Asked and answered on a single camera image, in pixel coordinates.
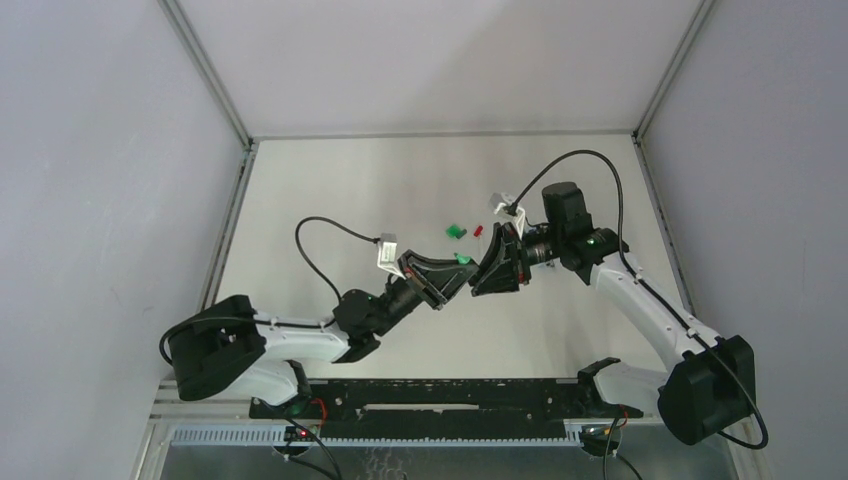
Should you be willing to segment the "green highlighter cap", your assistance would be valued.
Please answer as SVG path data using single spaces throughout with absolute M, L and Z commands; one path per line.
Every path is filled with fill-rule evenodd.
M 467 230 L 459 225 L 452 224 L 445 230 L 445 233 L 451 239 L 460 240 L 467 235 Z

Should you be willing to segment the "black green highlighter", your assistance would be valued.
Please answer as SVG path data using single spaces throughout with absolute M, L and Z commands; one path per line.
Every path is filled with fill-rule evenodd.
M 462 255 L 460 253 L 455 253 L 454 257 L 462 265 L 469 264 L 472 261 L 470 256 Z

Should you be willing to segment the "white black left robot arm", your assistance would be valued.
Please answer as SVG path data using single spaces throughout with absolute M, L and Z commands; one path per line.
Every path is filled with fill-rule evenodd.
M 397 266 L 381 295 L 349 290 L 327 320 L 283 319 L 255 309 L 246 295 L 233 295 L 170 327 L 158 348 L 180 399 L 228 393 L 290 403 L 308 390 L 302 361 L 362 360 L 419 306 L 442 309 L 479 270 L 472 259 L 431 259 L 411 250 Z

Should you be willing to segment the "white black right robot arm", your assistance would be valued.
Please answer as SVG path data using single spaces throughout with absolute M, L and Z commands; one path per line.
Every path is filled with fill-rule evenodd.
M 668 300 L 644 275 L 626 243 L 597 228 L 582 191 L 559 182 L 542 191 L 546 222 L 530 226 L 516 199 L 495 193 L 491 208 L 505 217 L 492 230 L 473 296 L 512 293 L 529 283 L 535 265 L 559 262 L 609 301 L 657 353 L 664 368 L 646 370 L 608 358 L 584 368 L 600 400 L 659 416 L 686 445 L 695 445 L 745 418 L 760 421 L 754 352 L 741 336 L 724 337 Z

